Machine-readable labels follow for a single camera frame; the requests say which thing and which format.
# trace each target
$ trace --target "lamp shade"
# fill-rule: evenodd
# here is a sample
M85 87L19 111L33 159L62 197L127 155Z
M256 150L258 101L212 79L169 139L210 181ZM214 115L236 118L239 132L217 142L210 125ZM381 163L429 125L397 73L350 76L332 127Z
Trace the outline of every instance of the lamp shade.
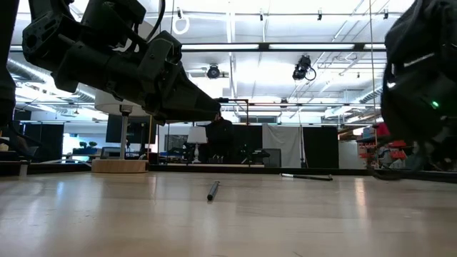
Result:
M189 136L187 137L187 143L207 143L206 129L199 126L191 127Z
M133 106L129 116L148 116L148 114L138 104L127 100L117 101L111 94L97 90L95 94L95 109L108 114L122 115L119 111L119 106Z

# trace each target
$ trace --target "spotlight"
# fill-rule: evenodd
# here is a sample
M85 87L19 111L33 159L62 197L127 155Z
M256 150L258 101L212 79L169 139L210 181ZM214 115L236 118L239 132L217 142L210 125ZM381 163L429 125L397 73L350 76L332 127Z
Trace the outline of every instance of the spotlight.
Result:
M219 68L217 65L212 64L209 66L209 70L208 70L208 73L206 73L206 75L210 79L217 79L219 77L219 75L221 75L221 71L219 71Z
M311 78L308 77L308 73L313 74ZM300 60L298 60L298 63L295 65L292 78L296 81L302 79L313 81L316 79L316 71L311 67L311 59L309 56L301 56Z
M281 99L281 104L288 104L287 99ZM287 106L279 106L281 109L287 108Z

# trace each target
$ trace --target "wooden platform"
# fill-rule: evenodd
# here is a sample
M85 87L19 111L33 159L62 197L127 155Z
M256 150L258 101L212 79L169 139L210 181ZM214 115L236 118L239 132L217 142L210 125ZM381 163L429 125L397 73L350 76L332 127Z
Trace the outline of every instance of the wooden platform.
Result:
M456 256L455 185L333 178L0 178L0 256Z
M148 167L147 160L96 159L92 161L94 173L145 173Z

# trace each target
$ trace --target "ceiling light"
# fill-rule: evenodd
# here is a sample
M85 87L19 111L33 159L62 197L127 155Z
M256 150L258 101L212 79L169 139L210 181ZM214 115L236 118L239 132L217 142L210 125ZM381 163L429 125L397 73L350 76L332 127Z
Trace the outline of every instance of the ceiling light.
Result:
M199 50L199 51L211 51L211 50L250 50L258 49L258 44L184 44L182 50Z
M279 50L279 49L296 49L296 50L337 49L337 50L342 50L342 49L353 49L354 44L270 44L269 48L272 50Z
M383 49L383 50L386 50L386 46L384 46L384 44L366 44L363 49L376 49L376 50L379 50L379 49Z
M9 50L10 50L10 51L22 51L22 46L18 46L18 45L16 45L16 46L10 46L10 47L9 47Z

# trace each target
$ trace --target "security camera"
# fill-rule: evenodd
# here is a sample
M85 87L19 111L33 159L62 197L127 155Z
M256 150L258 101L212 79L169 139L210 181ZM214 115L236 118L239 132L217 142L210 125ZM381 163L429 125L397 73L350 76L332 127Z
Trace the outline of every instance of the security camera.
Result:
M209 66L209 70L206 73L206 75L210 79L217 79L221 75L221 71L219 71L219 68L218 68L217 65L212 64L212 65Z

